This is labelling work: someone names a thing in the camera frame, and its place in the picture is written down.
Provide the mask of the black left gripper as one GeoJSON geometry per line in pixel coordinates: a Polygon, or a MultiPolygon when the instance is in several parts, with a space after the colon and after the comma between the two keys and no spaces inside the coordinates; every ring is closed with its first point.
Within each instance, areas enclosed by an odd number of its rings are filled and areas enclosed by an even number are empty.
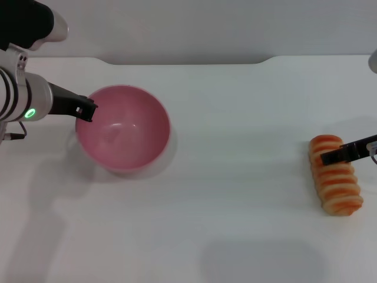
{"type": "Polygon", "coordinates": [[[48,84],[52,91],[52,107],[49,114],[73,116],[92,122],[92,117],[98,108],[93,99],[75,94],[53,83],[48,84]]]}

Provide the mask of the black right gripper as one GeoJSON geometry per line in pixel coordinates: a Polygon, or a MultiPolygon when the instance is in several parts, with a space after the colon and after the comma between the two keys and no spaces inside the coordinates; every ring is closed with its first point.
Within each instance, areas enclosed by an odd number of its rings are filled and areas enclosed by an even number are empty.
{"type": "Polygon", "coordinates": [[[324,166],[349,163],[376,155],[376,135],[353,141],[331,152],[323,153],[320,159],[324,166]]]}

